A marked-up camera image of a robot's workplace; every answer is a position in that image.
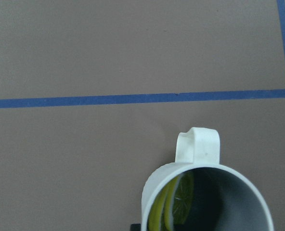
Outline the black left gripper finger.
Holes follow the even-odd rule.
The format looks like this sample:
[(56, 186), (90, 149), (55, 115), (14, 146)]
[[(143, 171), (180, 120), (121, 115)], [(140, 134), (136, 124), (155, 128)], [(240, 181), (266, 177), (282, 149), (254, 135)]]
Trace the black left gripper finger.
[(130, 225), (130, 231), (141, 231), (141, 224), (131, 224)]

